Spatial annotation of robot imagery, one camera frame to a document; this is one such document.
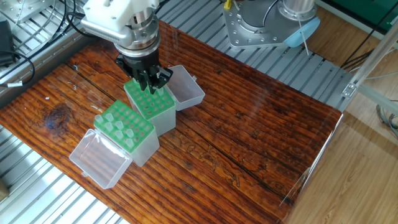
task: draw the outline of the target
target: plastic box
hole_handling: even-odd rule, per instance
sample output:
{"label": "plastic box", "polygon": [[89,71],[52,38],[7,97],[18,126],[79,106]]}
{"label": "plastic box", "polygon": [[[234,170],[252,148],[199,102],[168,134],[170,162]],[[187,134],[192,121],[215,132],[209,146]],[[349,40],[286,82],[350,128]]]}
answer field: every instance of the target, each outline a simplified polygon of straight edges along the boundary
{"label": "plastic box", "polygon": [[182,65],[169,69],[173,71],[173,76],[166,84],[165,90],[174,100],[175,109],[180,111],[200,104],[205,97],[205,92],[196,83],[196,78],[191,77]]}
{"label": "plastic box", "polygon": [[175,128],[175,103],[163,88],[151,95],[148,88],[141,91],[139,83],[131,80],[124,90],[133,110],[156,127],[158,136]]}
{"label": "plastic box", "polygon": [[142,167],[160,147],[155,127],[121,101],[96,115],[94,126],[69,158],[103,189],[115,186],[132,161]]}
{"label": "plastic box", "polygon": [[89,129],[69,159],[103,189],[114,187],[132,162],[131,156],[98,130]]}

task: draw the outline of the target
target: wood grain surface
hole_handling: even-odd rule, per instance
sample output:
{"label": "wood grain surface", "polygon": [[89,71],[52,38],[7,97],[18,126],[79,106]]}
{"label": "wood grain surface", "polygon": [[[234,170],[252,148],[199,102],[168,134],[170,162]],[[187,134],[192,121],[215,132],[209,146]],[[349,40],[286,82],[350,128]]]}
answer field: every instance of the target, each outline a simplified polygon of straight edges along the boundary
{"label": "wood grain surface", "polygon": [[183,65],[206,96],[112,189],[68,158],[96,114],[129,103],[111,43],[76,54],[4,108],[0,123],[131,223],[283,222],[341,113],[163,22],[160,31],[162,65]]}

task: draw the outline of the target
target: black cable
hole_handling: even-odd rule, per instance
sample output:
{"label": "black cable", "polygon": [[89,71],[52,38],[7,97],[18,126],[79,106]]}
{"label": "black cable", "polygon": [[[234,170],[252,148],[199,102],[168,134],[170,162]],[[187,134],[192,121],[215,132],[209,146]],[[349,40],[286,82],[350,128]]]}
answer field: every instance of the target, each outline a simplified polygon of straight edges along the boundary
{"label": "black cable", "polygon": [[[21,62],[21,64],[23,64],[25,62],[29,62],[30,63],[30,66],[32,67],[32,75],[30,76],[30,78],[26,82],[22,82],[22,85],[26,85],[27,83],[29,83],[33,79],[33,77],[35,76],[35,65],[32,63],[32,61],[28,57],[26,57],[25,55],[23,55],[21,53],[11,52],[11,51],[8,51],[8,50],[0,50],[0,52],[7,53],[7,54],[14,54],[14,55],[18,55],[18,56],[24,58],[25,61]],[[9,84],[0,84],[0,87],[7,87],[8,88]]]}
{"label": "black cable", "polygon": [[376,24],[376,26],[372,29],[372,31],[368,34],[368,36],[362,41],[362,43],[355,49],[355,51],[346,59],[346,61],[341,65],[344,67],[347,65],[348,61],[360,50],[360,48],[365,44],[365,42],[372,36],[374,31],[380,26],[380,24],[387,18],[387,16],[398,6],[398,1],[391,7],[391,9],[386,13],[386,15],[381,18],[381,20]]}
{"label": "black cable", "polygon": [[361,65],[370,56],[372,51],[373,50],[370,50],[369,52],[366,52],[365,54],[362,54],[361,56],[350,60],[350,63],[348,63],[346,66],[342,67],[342,69],[346,70],[346,69],[357,67],[357,66]]}
{"label": "black cable", "polygon": [[268,7],[268,10],[267,10],[267,12],[266,12],[266,15],[264,16],[264,19],[262,20],[262,26],[266,26],[266,19],[267,19],[267,17],[268,17],[268,14],[269,14],[269,12],[271,11],[271,9],[276,5],[276,3],[278,2],[278,0],[275,0],[272,4],[271,4],[271,6],[269,6]]}
{"label": "black cable", "polygon": [[74,30],[76,32],[78,32],[79,34],[85,36],[85,37],[96,37],[95,35],[91,35],[91,34],[85,34],[82,31],[80,31],[80,29],[78,29],[73,22],[69,19],[69,16],[75,16],[77,19],[83,19],[86,15],[84,15],[83,13],[79,13],[79,12],[67,12],[67,21],[69,23],[69,25],[72,26],[72,28],[74,28]]}
{"label": "black cable", "polygon": [[65,18],[67,17],[67,11],[68,11],[68,6],[67,6],[67,0],[64,0],[63,2],[63,17],[62,20],[60,22],[60,25],[58,26],[57,30],[54,32],[54,34],[56,34],[57,32],[59,32],[62,28],[63,23],[65,22]]}
{"label": "black cable", "polygon": [[169,1],[170,0],[164,0],[161,3],[159,3],[159,7],[156,9],[155,14],[157,14],[163,8],[163,6],[166,5],[166,3],[168,3]]}
{"label": "black cable", "polygon": [[[59,30],[59,29],[62,27],[62,24],[63,24],[63,23],[61,22],[60,25],[58,26],[57,30]],[[59,40],[61,37],[62,37],[62,35],[58,35],[58,37],[54,38],[54,39],[51,40],[50,42],[47,42],[40,50],[35,51],[31,56],[29,56],[29,57],[28,57],[28,60],[30,61],[30,60],[31,60],[33,57],[35,57],[38,53],[40,53],[41,51],[43,51],[43,50],[49,48],[53,43],[55,43],[55,42],[56,42],[57,40]],[[5,77],[5,76],[9,75],[9,74],[12,73],[15,69],[19,68],[22,64],[23,64],[23,63],[17,64],[14,68],[12,68],[12,69],[11,69],[10,71],[8,71],[6,74],[2,75],[0,78],[3,78],[3,77]]]}

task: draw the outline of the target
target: white cable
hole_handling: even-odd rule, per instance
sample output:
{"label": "white cable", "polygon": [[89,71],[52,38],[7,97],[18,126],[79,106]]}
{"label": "white cable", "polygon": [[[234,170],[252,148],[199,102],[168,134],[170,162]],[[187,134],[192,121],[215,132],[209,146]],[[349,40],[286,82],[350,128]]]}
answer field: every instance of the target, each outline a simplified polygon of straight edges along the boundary
{"label": "white cable", "polygon": [[356,68],[351,69],[351,71],[349,71],[349,72],[353,72],[353,71],[358,70],[358,69],[360,69],[360,68],[361,68],[361,66],[358,66],[358,67],[356,67]]}
{"label": "white cable", "polygon": [[303,32],[303,29],[302,29],[302,27],[301,27],[300,19],[298,19],[298,24],[300,25],[300,32],[301,32],[301,36],[303,37],[305,50],[307,51],[307,55],[310,56],[310,52],[308,51],[307,41],[305,41],[304,32]]}
{"label": "white cable", "polygon": [[239,10],[241,10],[241,8],[239,8],[239,6],[238,6],[238,4],[236,3],[236,1],[234,0],[234,5],[235,5],[235,7],[236,7],[236,9],[239,11]]}
{"label": "white cable", "polygon": [[365,80],[372,80],[372,79],[377,79],[377,78],[384,78],[384,77],[388,77],[388,76],[391,76],[391,75],[398,75],[398,72],[390,73],[390,74],[387,74],[387,75],[381,75],[381,76],[378,76],[378,77],[365,78]]}
{"label": "white cable", "polygon": [[21,18],[22,12],[23,12],[23,10],[24,10],[24,5],[25,5],[25,0],[22,2],[21,11],[19,12],[18,19],[17,19],[17,21],[15,22],[15,26],[14,26],[14,27],[12,28],[12,30],[11,30],[11,33],[12,33],[12,34],[14,33],[15,27],[18,26],[19,19]]}
{"label": "white cable", "polygon": [[[53,2],[53,8],[52,8],[52,11],[51,11],[51,13],[50,13],[50,15],[49,15],[49,18],[47,18],[47,20],[44,22],[44,24],[42,25],[42,26],[40,26],[40,28],[36,31],[36,32],[34,32],[31,36],[33,37],[33,36],[35,36],[36,34],[38,34],[40,31],[42,31],[42,29],[44,29],[45,28],[45,26],[47,26],[47,24],[50,22],[50,20],[51,20],[51,17],[53,17],[54,15],[55,15],[55,4],[56,4],[56,2],[57,2],[57,0],[54,0],[54,2]],[[50,39],[52,39],[52,37],[49,37],[46,41],[45,41],[45,43],[47,43],[48,41],[50,41]],[[26,39],[25,41],[23,41],[22,43],[20,43],[18,46],[16,46],[14,49],[15,50],[17,50],[17,49],[19,49],[20,47],[22,47],[24,44],[26,44],[28,41],[30,41],[30,39]]]}

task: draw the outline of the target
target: blue part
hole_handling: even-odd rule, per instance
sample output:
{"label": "blue part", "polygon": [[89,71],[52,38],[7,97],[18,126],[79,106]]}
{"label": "blue part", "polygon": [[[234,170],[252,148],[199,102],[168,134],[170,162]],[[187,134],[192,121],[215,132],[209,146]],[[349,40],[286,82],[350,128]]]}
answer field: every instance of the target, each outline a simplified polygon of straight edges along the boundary
{"label": "blue part", "polygon": [[[305,39],[308,39],[316,31],[320,23],[321,20],[319,20],[318,17],[315,17],[302,27]],[[298,47],[300,44],[302,44],[303,37],[301,36],[300,29],[294,32],[294,34],[292,34],[290,37],[286,38],[284,43],[289,47]]]}

